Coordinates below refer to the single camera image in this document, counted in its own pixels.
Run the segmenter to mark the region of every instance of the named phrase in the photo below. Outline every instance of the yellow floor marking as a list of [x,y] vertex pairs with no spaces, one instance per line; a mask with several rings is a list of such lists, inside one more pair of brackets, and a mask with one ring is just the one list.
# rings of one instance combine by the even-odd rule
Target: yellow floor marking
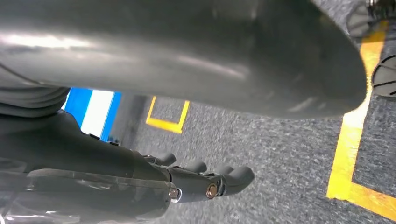
[[181,134],[183,132],[183,124],[184,124],[185,117],[187,115],[187,111],[188,111],[190,102],[187,100],[184,102],[184,106],[183,106],[182,114],[180,116],[179,123],[173,123],[173,122],[169,122],[166,120],[152,118],[151,113],[153,112],[155,102],[156,102],[156,97],[153,97],[153,100],[151,101],[150,109],[148,111],[146,124],[157,127],[157,128],[161,128],[161,129],[164,129],[164,130],[167,130],[170,132]]
[[366,38],[361,45],[360,53],[366,66],[368,91],[364,103],[343,117],[326,196],[347,200],[396,221],[396,198],[352,182],[363,124],[372,92],[371,76],[380,61],[385,35],[384,31],[377,32]]

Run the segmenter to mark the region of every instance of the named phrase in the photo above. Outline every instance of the blue panel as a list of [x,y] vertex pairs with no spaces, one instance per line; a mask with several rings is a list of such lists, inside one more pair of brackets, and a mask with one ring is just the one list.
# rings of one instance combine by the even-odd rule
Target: blue panel
[[71,113],[81,127],[91,99],[92,90],[73,87],[67,99],[65,111]]
[[112,129],[114,120],[115,120],[115,115],[117,114],[117,109],[118,106],[120,105],[121,101],[121,93],[115,92],[113,95],[112,102],[110,104],[109,112],[106,117],[105,125],[103,126],[102,129],[102,134],[100,135],[100,140],[102,141],[108,141],[110,131]]

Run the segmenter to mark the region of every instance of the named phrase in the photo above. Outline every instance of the yellow line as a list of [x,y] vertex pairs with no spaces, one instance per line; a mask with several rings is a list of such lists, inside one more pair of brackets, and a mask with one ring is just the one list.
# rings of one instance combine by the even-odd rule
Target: yellow line
[[183,128],[184,120],[185,120],[185,117],[187,116],[187,111],[188,111],[189,106],[190,106],[190,102],[188,100],[186,100],[184,102],[182,114],[180,115],[180,120],[179,120],[179,124],[178,124],[180,130],[182,130],[182,128]]
[[396,221],[396,198],[352,183],[349,202]]
[[156,102],[157,97],[153,97],[153,99],[151,100],[151,105],[150,105],[150,109],[148,110],[148,114],[147,114],[147,119],[146,119],[146,123],[150,120],[151,118],[151,113],[153,112],[153,108],[154,108],[154,104]]
[[187,111],[188,111],[190,102],[189,101],[184,102],[184,106],[183,106],[182,114],[179,119],[179,123],[173,123],[173,122],[169,122],[166,120],[152,118],[151,114],[153,112],[155,102],[156,102],[156,97],[153,97],[153,100],[151,101],[150,109],[147,114],[146,124],[157,127],[157,128],[161,128],[161,129],[164,129],[164,130],[167,130],[170,132],[181,134],[183,132],[183,125],[184,125],[185,118],[187,116]]
[[361,45],[360,53],[369,81],[368,91],[363,104],[343,117],[326,196],[328,198],[348,200],[396,221],[396,198],[352,182],[356,156],[372,92],[371,76],[380,61],[385,36],[385,32],[377,32],[366,38]]
[[164,129],[173,133],[177,133],[177,134],[181,134],[182,133],[182,129],[180,128],[179,124],[176,123],[172,123],[166,120],[160,120],[160,119],[156,119],[156,118],[149,118],[148,120],[146,120],[146,124],[160,128],[160,129]]

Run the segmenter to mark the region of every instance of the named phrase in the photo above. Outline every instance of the gray metal panel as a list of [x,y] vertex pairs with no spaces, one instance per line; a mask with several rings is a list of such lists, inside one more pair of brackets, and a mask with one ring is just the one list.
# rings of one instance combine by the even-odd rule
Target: gray metal panel
[[0,62],[42,84],[285,118],[340,115],[365,97],[358,51],[307,0],[0,4]]
[[128,146],[134,141],[140,120],[143,118],[146,96],[123,92],[110,132],[110,140]]

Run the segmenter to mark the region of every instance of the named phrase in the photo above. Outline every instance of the black wheel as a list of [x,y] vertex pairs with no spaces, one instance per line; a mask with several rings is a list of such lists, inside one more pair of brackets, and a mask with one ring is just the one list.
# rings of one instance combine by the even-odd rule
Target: black wheel
[[378,96],[396,100],[396,55],[382,60],[374,69],[373,91]]

